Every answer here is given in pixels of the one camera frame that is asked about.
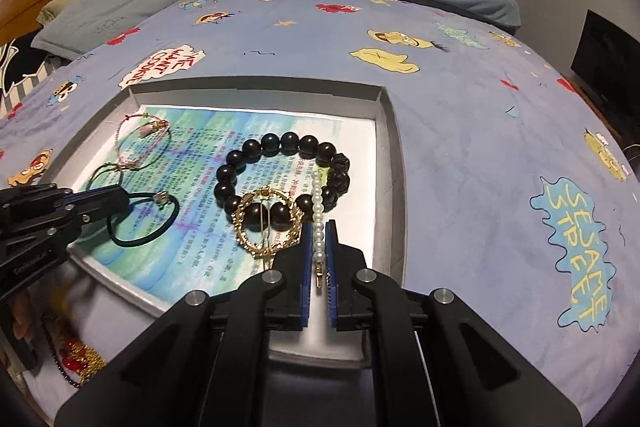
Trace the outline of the striped black white pillow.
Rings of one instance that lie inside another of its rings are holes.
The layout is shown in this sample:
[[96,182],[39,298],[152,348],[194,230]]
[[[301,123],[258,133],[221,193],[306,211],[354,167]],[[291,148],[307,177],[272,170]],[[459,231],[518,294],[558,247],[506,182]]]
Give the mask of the striped black white pillow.
[[24,98],[66,61],[32,47],[38,30],[1,46],[1,117],[11,119]]

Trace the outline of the grey blue pillow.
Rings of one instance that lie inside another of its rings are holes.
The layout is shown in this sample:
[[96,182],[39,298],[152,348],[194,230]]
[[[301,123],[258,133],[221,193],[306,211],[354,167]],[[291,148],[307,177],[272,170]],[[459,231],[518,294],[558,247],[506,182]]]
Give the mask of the grey blue pillow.
[[181,0],[77,0],[38,31],[32,47],[73,61]]

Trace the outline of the yellow green pillow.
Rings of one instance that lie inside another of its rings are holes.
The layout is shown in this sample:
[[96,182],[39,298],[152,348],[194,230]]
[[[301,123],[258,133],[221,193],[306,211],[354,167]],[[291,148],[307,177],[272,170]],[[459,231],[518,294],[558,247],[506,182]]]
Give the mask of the yellow green pillow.
[[51,0],[40,9],[36,21],[42,27],[46,27],[53,22],[62,11],[77,0]]

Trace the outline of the cartoon print blue bedsheet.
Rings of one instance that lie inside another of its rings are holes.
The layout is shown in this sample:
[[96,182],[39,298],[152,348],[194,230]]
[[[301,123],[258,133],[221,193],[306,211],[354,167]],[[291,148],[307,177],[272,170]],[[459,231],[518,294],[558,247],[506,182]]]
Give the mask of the cartoon print blue bedsheet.
[[[116,43],[58,69],[17,109],[1,109],[1,185],[63,147],[129,87],[151,82],[266,77],[384,87],[395,114],[404,179],[404,285],[448,287],[572,401],[596,417],[639,352],[639,182],[614,176],[605,125],[542,57],[506,46],[494,28],[390,0],[186,0],[134,23]],[[332,142],[350,160],[350,187],[335,217],[341,239],[373,253],[391,188],[374,188],[373,124],[319,109],[222,110],[169,95],[170,143],[126,186],[177,190],[167,239],[126,253],[110,241],[89,254],[107,275],[174,303],[190,289],[230,291],[261,263],[238,246],[214,202],[214,173],[232,148],[293,130]]]

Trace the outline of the wooden tv stand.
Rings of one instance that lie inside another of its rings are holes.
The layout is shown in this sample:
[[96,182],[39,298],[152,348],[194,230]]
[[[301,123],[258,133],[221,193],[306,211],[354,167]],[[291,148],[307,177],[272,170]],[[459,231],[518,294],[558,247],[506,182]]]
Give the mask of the wooden tv stand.
[[598,95],[574,72],[566,77],[580,97],[605,124],[621,146],[639,143],[639,117]]

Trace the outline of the black television screen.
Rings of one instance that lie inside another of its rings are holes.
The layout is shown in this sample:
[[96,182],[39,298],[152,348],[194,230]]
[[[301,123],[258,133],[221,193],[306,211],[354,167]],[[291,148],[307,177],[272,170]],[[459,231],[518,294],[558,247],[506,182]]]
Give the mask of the black television screen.
[[639,41],[588,10],[570,69],[606,101],[639,117]]

